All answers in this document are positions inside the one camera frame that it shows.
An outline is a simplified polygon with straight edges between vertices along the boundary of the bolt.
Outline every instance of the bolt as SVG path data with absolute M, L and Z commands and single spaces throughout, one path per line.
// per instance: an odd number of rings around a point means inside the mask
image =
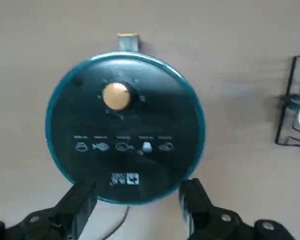
M 222 214 L 221 219 L 225 222 L 231 222 L 231 216 L 228 214 Z
M 35 223 L 36 221 L 38 221 L 40 219 L 39 216 L 32 216 L 30 219 L 29 219 L 29 222 L 30 223 Z
M 262 227 L 264 227 L 267 230 L 274 230 L 275 229 L 274 225 L 271 222 L 268 222 L 268 221 L 264 221 L 262 223 Z

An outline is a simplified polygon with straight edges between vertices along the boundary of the black cable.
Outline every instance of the black cable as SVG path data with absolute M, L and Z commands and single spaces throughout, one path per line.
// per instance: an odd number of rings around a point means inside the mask
M 127 219 L 128 214 L 129 214 L 129 211 L 130 211 L 130 206 L 127 206 L 125 209 L 124 216 L 121 219 L 121 221 L 115 226 L 114 229 L 111 230 L 111 232 L 109 232 L 106 236 L 104 236 L 102 238 L 102 240 L 106 240 L 106 239 L 110 238 L 122 226 L 122 224 L 124 224 L 124 222 Z

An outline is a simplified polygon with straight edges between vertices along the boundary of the beige table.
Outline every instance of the beige table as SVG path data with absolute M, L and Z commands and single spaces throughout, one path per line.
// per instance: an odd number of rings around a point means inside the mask
M 49 97 L 124 31 L 199 95 L 207 138 L 195 176 L 213 203 L 249 224 L 276 219 L 300 240 L 300 149 L 273 143 L 269 101 L 300 54 L 300 0 L 0 0 L 0 220 L 15 224 L 70 188 L 46 147 Z M 81 239 L 100 239 L 123 212 L 100 203 Z M 177 195 L 133 207 L 111 239 L 186 239 Z

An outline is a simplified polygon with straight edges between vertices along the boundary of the lid handle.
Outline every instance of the lid handle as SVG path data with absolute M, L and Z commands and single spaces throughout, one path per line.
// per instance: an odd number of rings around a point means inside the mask
M 117 34 L 119 50 L 126 52 L 139 51 L 139 34 L 137 32 L 120 32 Z

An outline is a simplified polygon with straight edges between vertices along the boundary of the wire rack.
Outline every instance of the wire rack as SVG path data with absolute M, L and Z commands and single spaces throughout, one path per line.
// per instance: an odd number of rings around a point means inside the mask
M 284 101 L 292 94 L 300 94 L 300 56 L 292 59 L 285 96 L 282 98 L 281 114 L 274 142 L 280 146 L 300 147 L 298 113 L 287 108 Z

